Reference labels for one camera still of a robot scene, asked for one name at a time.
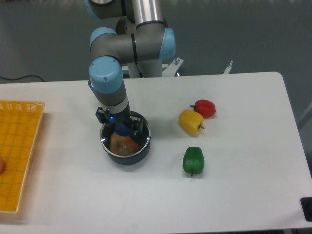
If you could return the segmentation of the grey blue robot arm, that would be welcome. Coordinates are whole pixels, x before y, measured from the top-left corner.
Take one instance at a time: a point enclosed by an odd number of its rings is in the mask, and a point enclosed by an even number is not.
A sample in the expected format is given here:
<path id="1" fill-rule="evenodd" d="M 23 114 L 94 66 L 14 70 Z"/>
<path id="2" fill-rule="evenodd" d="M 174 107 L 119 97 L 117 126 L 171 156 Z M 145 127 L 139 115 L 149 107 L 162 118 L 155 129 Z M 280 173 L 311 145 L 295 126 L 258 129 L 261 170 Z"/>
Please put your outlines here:
<path id="1" fill-rule="evenodd" d="M 143 118 L 131 117 L 122 65 L 173 57 L 174 32 L 166 27 L 158 0 L 87 0 L 85 5 L 96 19 L 125 17 L 135 24 L 134 32 L 125 34 L 107 27 L 92 32 L 89 77 L 102 105 L 96 113 L 99 122 L 123 126 L 129 133 L 140 132 Z"/>

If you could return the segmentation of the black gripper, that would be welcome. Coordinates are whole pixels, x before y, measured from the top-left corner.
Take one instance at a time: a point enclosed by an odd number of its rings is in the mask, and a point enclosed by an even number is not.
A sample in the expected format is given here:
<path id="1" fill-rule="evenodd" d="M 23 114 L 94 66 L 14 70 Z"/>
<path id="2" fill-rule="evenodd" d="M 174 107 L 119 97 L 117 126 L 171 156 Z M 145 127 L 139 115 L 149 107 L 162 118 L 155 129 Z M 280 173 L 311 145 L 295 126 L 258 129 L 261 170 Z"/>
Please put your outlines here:
<path id="1" fill-rule="evenodd" d="M 130 129 L 132 135 L 141 133 L 144 125 L 143 118 L 141 116 L 131 116 L 131 110 L 129 104 L 119 113 L 112 113 L 108 109 L 98 107 L 96 111 L 96 117 L 101 124 L 115 123 L 125 124 Z"/>

